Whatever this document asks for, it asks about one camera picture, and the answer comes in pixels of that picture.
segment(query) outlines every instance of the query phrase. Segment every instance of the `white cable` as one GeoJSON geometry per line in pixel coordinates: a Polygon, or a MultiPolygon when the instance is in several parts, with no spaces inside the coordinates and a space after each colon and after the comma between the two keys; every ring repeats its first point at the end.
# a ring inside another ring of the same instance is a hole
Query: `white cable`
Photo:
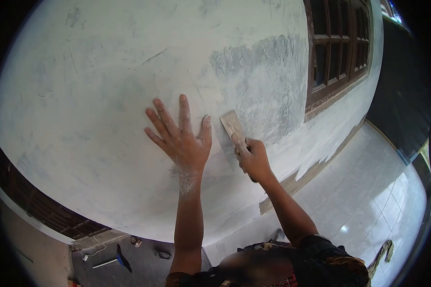
{"type": "MultiPolygon", "coordinates": [[[[96,237],[94,237],[94,236],[93,236],[93,238],[94,238],[94,239],[96,239],[96,241],[97,241],[97,242],[99,242],[100,244],[104,245],[104,244],[103,244],[103,243],[101,243],[99,240],[97,240],[97,238],[96,238],[96,237]]],[[[96,252],[94,252],[94,254],[93,254],[93,255],[87,255],[87,254],[85,254],[85,256],[88,256],[88,257],[94,256],[94,255],[96,255],[99,251],[102,251],[102,250],[104,250],[105,248],[106,248],[106,247],[105,247],[105,245],[104,245],[104,248],[97,250],[96,252]]]]}

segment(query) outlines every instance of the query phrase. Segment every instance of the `putty knife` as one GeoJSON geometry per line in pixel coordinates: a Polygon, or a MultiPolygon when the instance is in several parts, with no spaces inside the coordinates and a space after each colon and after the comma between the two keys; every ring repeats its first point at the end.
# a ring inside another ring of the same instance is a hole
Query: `putty knife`
{"type": "MultiPolygon", "coordinates": [[[[231,110],[230,112],[227,112],[224,115],[222,115],[220,117],[220,121],[222,122],[223,127],[227,131],[230,138],[232,138],[233,135],[237,135],[246,145],[246,137],[244,136],[243,130],[241,128],[241,124],[239,123],[235,110],[231,110]]],[[[251,176],[249,177],[252,182],[257,182],[251,176]]]]}

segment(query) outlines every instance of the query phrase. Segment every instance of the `left hand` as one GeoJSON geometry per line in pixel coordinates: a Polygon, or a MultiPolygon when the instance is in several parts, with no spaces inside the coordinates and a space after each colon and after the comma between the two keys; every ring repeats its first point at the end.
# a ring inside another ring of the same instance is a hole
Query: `left hand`
{"type": "Polygon", "coordinates": [[[153,103],[158,110],[159,117],[152,108],[147,108],[146,113],[161,138],[155,135],[150,128],[145,128],[145,133],[166,152],[181,171],[202,174],[212,145],[211,117],[206,115],[203,118],[199,136],[195,137],[190,121],[187,96],[180,95],[179,102],[181,129],[176,126],[163,102],[156,98],[153,103]]]}

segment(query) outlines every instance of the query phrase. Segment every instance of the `window sill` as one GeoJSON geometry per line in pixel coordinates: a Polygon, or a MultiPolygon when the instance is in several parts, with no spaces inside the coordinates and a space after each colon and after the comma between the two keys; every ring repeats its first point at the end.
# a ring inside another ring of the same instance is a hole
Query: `window sill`
{"type": "Polygon", "coordinates": [[[348,94],[348,92],[350,92],[355,86],[362,83],[362,81],[364,81],[368,77],[369,71],[366,71],[365,73],[357,76],[352,83],[347,83],[343,85],[342,87],[336,89],[335,91],[328,94],[327,96],[312,104],[311,106],[307,106],[305,109],[305,117],[303,119],[303,122],[306,123],[311,119],[315,118],[322,111],[340,100],[344,95],[348,94]]]}

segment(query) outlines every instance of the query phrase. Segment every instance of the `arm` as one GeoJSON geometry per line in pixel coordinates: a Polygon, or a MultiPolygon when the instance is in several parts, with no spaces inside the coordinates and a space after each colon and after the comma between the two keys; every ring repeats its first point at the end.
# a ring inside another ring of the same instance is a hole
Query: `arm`
{"type": "Polygon", "coordinates": [[[193,135],[190,109],[185,95],[180,95],[180,126],[178,129],[161,100],[153,101],[158,115],[151,108],[146,113],[162,138],[150,128],[145,133],[174,161],[179,168],[179,203],[174,231],[175,253],[170,273],[190,275],[201,271],[203,212],[200,189],[204,165],[212,145],[210,116],[203,118],[201,132],[193,135]]]}
{"type": "Polygon", "coordinates": [[[270,197],[279,222],[290,243],[294,247],[298,247],[304,236],[318,234],[311,218],[287,194],[271,171],[264,144],[261,141],[247,139],[246,144],[250,149],[249,152],[246,144],[240,142],[236,135],[233,136],[232,140],[238,153],[239,166],[245,173],[258,181],[270,197]]]}

